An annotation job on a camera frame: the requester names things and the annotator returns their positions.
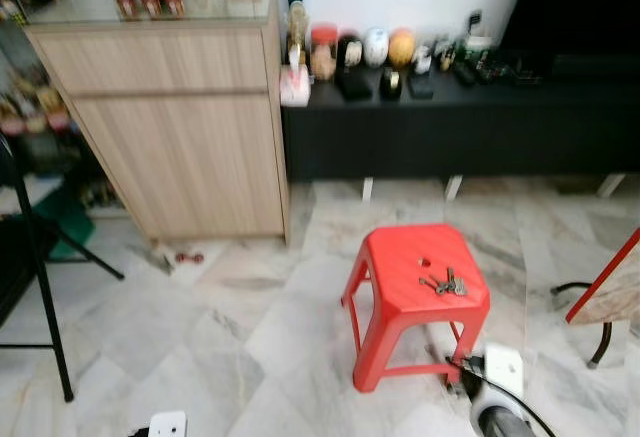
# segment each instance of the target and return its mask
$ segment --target white ceramic ornament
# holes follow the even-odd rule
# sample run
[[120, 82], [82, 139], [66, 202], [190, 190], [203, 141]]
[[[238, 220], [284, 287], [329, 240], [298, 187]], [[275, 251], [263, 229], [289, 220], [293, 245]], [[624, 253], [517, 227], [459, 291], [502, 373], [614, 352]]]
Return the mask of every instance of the white ceramic ornament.
[[380, 67], [387, 60], [389, 52], [389, 34], [386, 30], [374, 27], [364, 37], [364, 60], [369, 67]]

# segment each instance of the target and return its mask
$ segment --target cabinet drawer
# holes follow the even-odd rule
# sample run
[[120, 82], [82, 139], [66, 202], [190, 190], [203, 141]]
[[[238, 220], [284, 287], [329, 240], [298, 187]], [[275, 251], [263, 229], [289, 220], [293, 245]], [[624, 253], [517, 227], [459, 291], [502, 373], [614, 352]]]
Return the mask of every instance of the cabinet drawer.
[[266, 95], [76, 99], [147, 237], [280, 235]]
[[267, 88], [258, 29], [56, 33], [37, 40], [72, 96]]

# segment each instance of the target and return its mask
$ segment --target red plastic stool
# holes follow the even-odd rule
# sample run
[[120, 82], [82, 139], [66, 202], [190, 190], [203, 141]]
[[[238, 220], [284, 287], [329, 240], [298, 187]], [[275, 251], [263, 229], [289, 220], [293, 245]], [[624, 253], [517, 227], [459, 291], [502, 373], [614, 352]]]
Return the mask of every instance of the red plastic stool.
[[[432, 277], [447, 282], [451, 268], [464, 280], [466, 295], [424, 285]], [[362, 346], [353, 295], [364, 280], [373, 286], [374, 307]], [[447, 383], [460, 380], [460, 371], [447, 363], [387, 369], [402, 332], [418, 324], [449, 322], [457, 341], [453, 361], [468, 356], [489, 312], [489, 289], [464, 237], [449, 225], [386, 227], [371, 232], [362, 242], [342, 305], [349, 304], [356, 342], [353, 383], [360, 392], [375, 390], [382, 377], [421, 373], [446, 374]], [[464, 325], [462, 334], [454, 322]]]

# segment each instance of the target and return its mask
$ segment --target orange ornament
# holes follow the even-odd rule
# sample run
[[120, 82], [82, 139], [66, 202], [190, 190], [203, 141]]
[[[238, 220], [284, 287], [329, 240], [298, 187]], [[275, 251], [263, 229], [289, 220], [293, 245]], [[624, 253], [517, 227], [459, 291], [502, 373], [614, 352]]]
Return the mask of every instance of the orange ornament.
[[389, 61], [396, 69], [409, 65], [416, 48], [416, 38], [409, 29], [398, 29], [389, 41]]

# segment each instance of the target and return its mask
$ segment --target black tv cabinet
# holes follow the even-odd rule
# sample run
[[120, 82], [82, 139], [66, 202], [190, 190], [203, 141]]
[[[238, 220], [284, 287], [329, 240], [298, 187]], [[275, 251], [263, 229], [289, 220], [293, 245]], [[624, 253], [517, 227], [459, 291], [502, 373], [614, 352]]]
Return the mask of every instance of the black tv cabinet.
[[640, 171], [637, 81], [467, 88], [434, 71], [433, 99], [413, 99], [405, 82], [385, 102], [381, 71], [360, 71], [369, 100], [316, 83], [307, 107], [282, 108], [290, 181]]

